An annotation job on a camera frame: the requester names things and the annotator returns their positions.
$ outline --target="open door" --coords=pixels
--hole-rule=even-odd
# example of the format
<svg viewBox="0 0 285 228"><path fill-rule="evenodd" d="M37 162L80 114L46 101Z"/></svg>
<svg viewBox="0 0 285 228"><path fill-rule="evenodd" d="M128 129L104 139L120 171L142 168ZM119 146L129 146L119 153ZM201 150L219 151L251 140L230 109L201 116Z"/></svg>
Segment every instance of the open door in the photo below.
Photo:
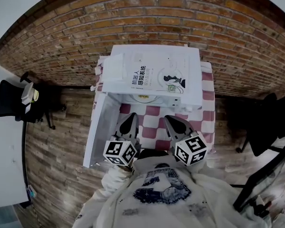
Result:
<svg viewBox="0 0 285 228"><path fill-rule="evenodd" d="M85 147L83 166L91 168L96 162L105 159L103 157L105 142L110 140L114 133L120 106L121 103L111 96L99 93Z"/></svg>

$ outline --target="red and white tablecloth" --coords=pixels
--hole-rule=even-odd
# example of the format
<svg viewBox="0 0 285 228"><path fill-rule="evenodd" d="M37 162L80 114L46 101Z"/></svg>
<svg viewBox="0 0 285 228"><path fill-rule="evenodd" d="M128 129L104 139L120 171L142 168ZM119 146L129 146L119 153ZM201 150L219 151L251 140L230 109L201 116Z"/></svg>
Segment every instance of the red and white tablecloth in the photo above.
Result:
<svg viewBox="0 0 285 228"><path fill-rule="evenodd" d="M97 104L99 92L102 91L101 74L102 62L105 57L98 61L95 73L97 76L95 100L93 109ZM210 63L201 62L203 103L198 110L188 114L176 114L170 108L159 106L146 106L143 104L122 104L120 107L119 120L129 113L135 112L139 117L138 138L142 148L169 150L170 140L168 138L164 116L175 115L181 117L191 124L195 131L201 132L209 145L210 151L214 151L214 128L215 128L215 96L214 82Z"/></svg>

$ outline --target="black chair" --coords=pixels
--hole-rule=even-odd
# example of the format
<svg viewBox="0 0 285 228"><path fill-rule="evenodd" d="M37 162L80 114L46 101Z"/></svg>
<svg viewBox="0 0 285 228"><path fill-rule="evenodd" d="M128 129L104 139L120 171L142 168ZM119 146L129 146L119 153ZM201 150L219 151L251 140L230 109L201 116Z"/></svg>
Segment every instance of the black chair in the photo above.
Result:
<svg viewBox="0 0 285 228"><path fill-rule="evenodd" d="M229 128L245 129L246 140L242 148L237 148L242 153L248 142L255 156L261 155L269 149L277 138L285 137L285 97L277 100L274 93L269 94L262 101L244 103L230 107L238 109L229 116Z"/></svg>
<svg viewBox="0 0 285 228"><path fill-rule="evenodd" d="M20 79L30 83L26 72ZM23 88L13 86L9 82L2 80L0 83L0 117L14 116L16 121L24 121L35 123L36 121L43 121L43 115L46 116L49 128L55 129L51 125L49 111L50 110L65 110L66 106L63 104L53 104L51 102L52 90L47 85L34 85L34 88L39 91L39 98L36 102L31 104L30 111L25 114L26 106L22 103L21 96Z"/></svg>

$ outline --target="white cube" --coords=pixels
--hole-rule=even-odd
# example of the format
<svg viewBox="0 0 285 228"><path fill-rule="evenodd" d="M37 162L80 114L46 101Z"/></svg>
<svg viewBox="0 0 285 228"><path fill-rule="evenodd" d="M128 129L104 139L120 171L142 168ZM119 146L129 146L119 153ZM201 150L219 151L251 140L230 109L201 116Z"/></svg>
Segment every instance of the white cube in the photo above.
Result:
<svg viewBox="0 0 285 228"><path fill-rule="evenodd" d="M104 157L114 165L128 166L137 150L131 141L107 141L104 147Z"/></svg>
<svg viewBox="0 0 285 228"><path fill-rule="evenodd" d="M202 134L176 143L174 155L187 166L203 160L206 156L206 141Z"/></svg>

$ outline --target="white sweatshirt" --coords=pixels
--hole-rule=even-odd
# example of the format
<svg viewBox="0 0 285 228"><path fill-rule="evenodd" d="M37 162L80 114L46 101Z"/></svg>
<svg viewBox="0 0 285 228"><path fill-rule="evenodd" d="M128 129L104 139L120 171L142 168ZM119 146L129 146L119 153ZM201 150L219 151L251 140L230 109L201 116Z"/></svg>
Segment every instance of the white sweatshirt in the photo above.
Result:
<svg viewBox="0 0 285 228"><path fill-rule="evenodd" d="M227 182L245 184L245 178L204 163L186 168L173 156L150 157L133 163L134 175L115 166L73 228L271 227L270 217L255 216L252 207L243 214L234 210L239 191Z"/></svg>

